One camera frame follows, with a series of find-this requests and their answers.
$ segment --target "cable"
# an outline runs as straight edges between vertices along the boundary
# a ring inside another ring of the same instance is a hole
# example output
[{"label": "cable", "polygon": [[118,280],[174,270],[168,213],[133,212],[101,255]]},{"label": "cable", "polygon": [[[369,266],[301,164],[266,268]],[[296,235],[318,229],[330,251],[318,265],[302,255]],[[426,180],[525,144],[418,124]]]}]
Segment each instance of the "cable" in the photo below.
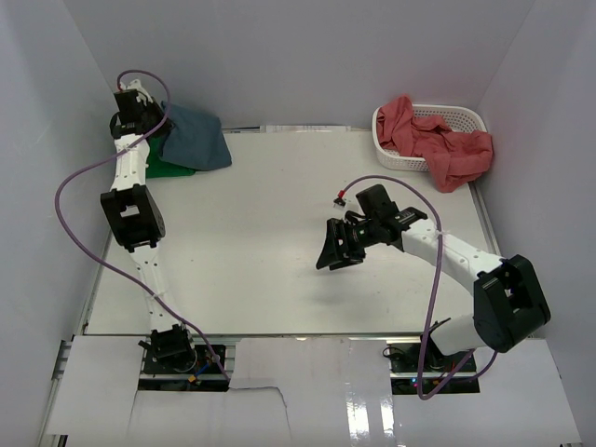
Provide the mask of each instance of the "cable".
[{"label": "cable", "polygon": [[[417,189],[415,189],[413,186],[410,186],[406,182],[396,179],[394,177],[389,177],[387,175],[373,174],[373,175],[365,175],[362,177],[358,177],[356,180],[348,183],[347,186],[339,192],[338,197],[342,198],[344,196],[344,194],[347,192],[347,190],[350,189],[352,186],[354,186],[356,183],[362,182],[364,180],[371,180],[371,179],[388,180],[390,182],[400,184],[401,186],[405,187],[406,189],[408,189],[412,193],[414,193],[418,198],[420,198],[420,200],[422,200],[425,203],[425,205],[427,205],[428,209],[430,210],[430,212],[432,213],[432,215],[435,218],[435,224],[437,226],[437,231],[439,232],[439,236],[437,237],[438,247],[437,247],[437,261],[435,263],[435,266],[436,266],[435,277],[433,278],[433,281],[432,281],[432,289],[430,292],[430,299],[428,300],[427,319],[425,321],[425,327],[422,332],[422,341],[420,343],[420,354],[418,356],[418,369],[417,369],[417,374],[416,374],[416,381],[421,384],[422,380],[423,380],[425,356],[427,353],[428,336],[430,334],[430,327],[432,325],[432,313],[435,309],[435,303],[437,302],[437,292],[439,290],[440,269],[442,266],[442,259],[443,259],[442,223],[440,221],[440,216],[437,213],[437,210],[435,209],[435,207],[432,206],[432,204],[428,201],[428,199],[422,195],[422,193],[420,193]],[[430,398],[435,396],[439,391],[441,391],[449,383],[449,381],[452,379],[452,377],[456,373],[458,373],[459,370],[462,369],[462,367],[466,364],[466,362],[469,360],[469,358],[472,357],[473,353],[474,353],[473,349],[468,351],[466,353],[466,355],[459,361],[459,363],[457,363],[457,365],[455,365],[455,368],[453,368],[451,371],[449,371],[449,373],[445,376],[445,378],[442,379],[440,381],[440,383],[437,386],[435,386],[428,394],[424,394],[424,390],[422,389],[422,387],[418,386],[417,387],[418,398],[420,398],[421,400],[429,400]]]},{"label": "cable", "polygon": [[64,187],[74,178],[78,177],[79,175],[95,169],[101,165],[104,165],[106,163],[109,163],[112,160],[115,160],[117,158],[119,158],[120,156],[123,156],[125,153],[127,153],[128,151],[130,151],[134,146],[136,146],[137,144],[139,144],[140,142],[142,142],[143,140],[146,140],[147,138],[149,138],[151,135],[153,135],[159,128],[161,128],[161,126],[167,121],[168,116],[169,116],[169,110],[171,108],[170,105],[170,94],[169,94],[169,88],[166,85],[166,83],[157,75],[151,73],[151,72],[147,72],[145,70],[126,70],[124,72],[122,72],[121,74],[118,75],[118,78],[116,80],[117,84],[118,84],[118,88],[120,86],[120,79],[122,79],[122,77],[124,75],[128,75],[131,73],[136,73],[136,74],[140,74],[140,75],[147,75],[150,77],[153,77],[157,82],[159,82],[159,84],[161,84],[161,86],[164,88],[164,90],[166,91],[166,97],[168,100],[168,104],[166,106],[166,110],[164,111],[164,116],[161,118],[161,121],[159,121],[159,123],[157,123],[157,125],[152,128],[151,130],[149,130],[147,133],[143,134],[141,137],[139,137],[137,140],[135,140],[134,142],[132,142],[129,147],[127,147],[126,149],[113,154],[109,157],[107,157],[106,159],[102,160],[102,161],[98,161],[96,163],[93,163],[89,166],[86,166],[84,168],[81,168],[79,170],[77,170],[76,172],[73,172],[71,175],[69,175],[68,177],[66,177],[62,183],[60,184],[60,186],[58,187],[58,189],[56,190],[56,195],[54,196],[54,210],[56,211],[56,215],[58,216],[58,220],[60,221],[60,224],[62,225],[62,228],[64,229],[64,231],[66,232],[66,234],[68,235],[68,237],[75,243],[75,245],[82,251],[84,252],[89,258],[91,258],[93,261],[95,261],[96,263],[103,265],[105,268],[112,270],[113,272],[117,273],[118,275],[134,282],[135,284],[137,284],[139,287],[141,287],[144,291],[146,291],[147,293],[149,293],[151,296],[154,297],[154,299],[157,301],[157,303],[163,307],[163,309],[168,312],[170,315],[172,315],[174,318],[178,319],[180,322],[184,323],[186,326],[189,326],[190,328],[194,329],[196,331],[196,333],[198,333],[198,335],[203,339],[203,342],[205,342],[205,346],[207,347],[207,349],[209,350],[209,352],[211,353],[211,355],[213,356],[213,359],[215,360],[215,363],[217,364],[218,368],[220,369],[220,371],[223,374],[223,377],[225,377],[225,379],[229,382],[230,377],[227,375],[227,373],[225,372],[224,366],[222,366],[222,363],[220,362],[219,356],[217,354],[215,354],[215,351],[213,349],[213,346],[211,346],[211,344],[209,343],[209,340],[207,340],[207,337],[205,336],[205,334],[197,327],[195,326],[193,323],[191,323],[190,321],[188,321],[187,319],[181,317],[180,315],[178,315],[177,313],[175,313],[171,308],[169,308],[163,301],[161,298],[159,298],[159,296],[157,296],[157,294],[152,291],[146,284],[144,284],[142,281],[136,279],[135,277],[133,277],[132,275],[129,275],[128,273],[126,273],[125,271],[119,269],[118,267],[116,267],[115,265],[111,265],[109,263],[107,263],[106,261],[104,261],[102,258],[100,258],[99,256],[95,255],[94,253],[92,253],[87,247],[85,247],[85,245],[83,244],[83,242],[81,242],[78,237],[76,237],[75,233],[73,233],[73,230],[70,228],[70,226],[68,226],[68,223],[66,223],[66,220],[64,219],[64,216],[62,215],[62,210],[61,210],[61,203],[60,203],[60,199],[61,199],[61,194],[62,194],[62,190],[64,189]]},{"label": "cable", "polygon": [[484,375],[484,373],[486,373],[488,370],[490,370],[491,366],[493,366],[493,363],[496,360],[496,355],[497,355],[497,352],[495,351],[493,353],[493,356],[491,357],[491,359],[488,360],[488,363],[486,364],[486,366],[484,368],[482,368],[480,372],[477,372],[475,375],[472,375],[471,377],[462,377],[461,379],[459,377],[455,377],[454,380],[459,383],[463,383],[463,382],[472,382],[473,380],[476,380],[476,379],[482,377]]},{"label": "cable", "polygon": [[176,368],[172,369],[177,373],[188,373],[190,370],[195,368],[195,365],[198,363],[198,354],[196,353],[195,349],[193,349],[193,351],[195,351],[195,359],[193,360],[193,363],[190,365],[190,368],[186,368],[184,371],[177,370]]},{"label": "cable", "polygon": [[408,361],[411,362],[411,364],[416,364],[417,360],[415,358],[413,358],[412,356],[410,356],[407,352],[405,352],[402,349],[399,349],[398,347],[394,347],[394,346],[388,346],[385,349],[383,349],[383,357],[385,357],[386,359],[389,360],[393,360],[393,359],[401,359],[402,361]]},{"label": "cable", "polygon": [[203,366],[203,368],[201,368],[200,370],[198,370],[198,372],[195,374],[195,377],[199,377],[199,375],[202,374],[202,373],[204,373],[208,368],[209,368],[209,363],[205,363],[205,365]]},{"label": "cable", "polygon": [[[442,379],[445,376],[446,373],[448,373],[450,371],[450,370],[447,369],[448,366],[449,366],[449,364],[445,365],[445,367],[443,368],[443,372],[435,380],[439,381],[440,379]],[[453,368],[455,368],[455,362],[454,361],[451,362],[451,369],[453,369]]]}]

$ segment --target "white plastic basket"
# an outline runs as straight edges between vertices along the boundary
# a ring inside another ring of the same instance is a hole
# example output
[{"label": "white plastic basket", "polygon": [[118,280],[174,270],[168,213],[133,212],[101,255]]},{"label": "white plastic basket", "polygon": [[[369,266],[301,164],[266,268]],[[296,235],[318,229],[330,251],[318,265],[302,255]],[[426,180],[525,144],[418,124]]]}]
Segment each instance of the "white plastic basket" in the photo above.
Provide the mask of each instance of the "white plastic basket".
[{"label": "white plastic basket", "polygon": [[[381,147],[376,134],[376,116],[380,108],[376,109],[374,114],[372,114],[372,140],[374,141],[374,147],[376,147],[376,157],[379,162],[388,169],[427,172],[428,164],[423,158],[400,156],[397,151],[383,149]],[[413,104],[413,114],[415,116],[441,115],[449,127],[457,132],[472,133],[474,130],[486,131],[486,127],[479,115],[466,107]]]}]

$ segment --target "blue towel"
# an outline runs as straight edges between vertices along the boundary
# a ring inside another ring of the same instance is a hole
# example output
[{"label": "blue towel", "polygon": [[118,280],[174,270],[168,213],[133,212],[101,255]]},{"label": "blue towel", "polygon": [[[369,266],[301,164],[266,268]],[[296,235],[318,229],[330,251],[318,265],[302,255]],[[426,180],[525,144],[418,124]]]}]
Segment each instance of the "blue towel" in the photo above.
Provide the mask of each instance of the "blue towel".
[{"label": "blue towel", "polygon": [[169,119],[174,122],[174,129],[159,154],[162,161],[197,170],[227,168],[232,164],[220,118],[172,104]]}]

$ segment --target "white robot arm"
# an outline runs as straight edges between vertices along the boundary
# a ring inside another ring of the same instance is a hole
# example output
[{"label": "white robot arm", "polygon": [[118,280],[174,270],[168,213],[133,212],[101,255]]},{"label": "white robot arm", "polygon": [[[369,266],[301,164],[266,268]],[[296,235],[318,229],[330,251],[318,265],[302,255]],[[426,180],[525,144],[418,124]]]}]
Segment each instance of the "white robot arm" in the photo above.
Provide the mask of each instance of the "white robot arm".
[{"label": "white robot arm", "polygon": [[[377,184],[356,198],[364,215],[348,211],[343,220],[327,221],[327,238],[317,268],[331,270],[360,264],[365,248],[377,243],[437,262],[439,232],[420,210],[399,211]],[[338,197],[336,203],[343,202]],[[550,320],[550,311],[532,264],[520,255],[503,259],[463,240],[443,235],[441,271],[473,296],[474,313],[450,318],[429,338],[431,352],[451,356],[480,346],[507,352]]]},{"label": "white robot arm", "polygon": [[[163,112],[138,79],[120,86],[115,93],[119,112],[112,117],[110,130],[117,152],[129,149],[116,161],[115,178],[101,203],[116,242],[124,247],[135,263],[140,280],[154,291],[174,313],[180,315],[159,262],[159,240],[166,228],[159,209],[145,185],[149,142],[130,147],[163,118]],[[167,120],[151,138],[167,134],[172,124]],[[144,293],[151,327],[151,344],[142,342],[164,365],[184,368],[194,359],[188,330],[159,305],[154,296]]]}]

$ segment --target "red towel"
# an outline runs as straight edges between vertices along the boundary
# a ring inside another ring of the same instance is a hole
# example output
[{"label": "red towel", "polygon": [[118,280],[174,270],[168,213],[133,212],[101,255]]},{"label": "red towel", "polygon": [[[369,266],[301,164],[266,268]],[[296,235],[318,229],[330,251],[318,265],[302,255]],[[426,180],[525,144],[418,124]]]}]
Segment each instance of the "red towel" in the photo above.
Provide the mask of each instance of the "red towel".
[{"label": "red towel", "polygon": [[490,133],[454,132],[439,115],[416,118],[405,95],[379,109],[376,133],[384,149],[423,157],[442,193],[478,179],[493,160]]}]

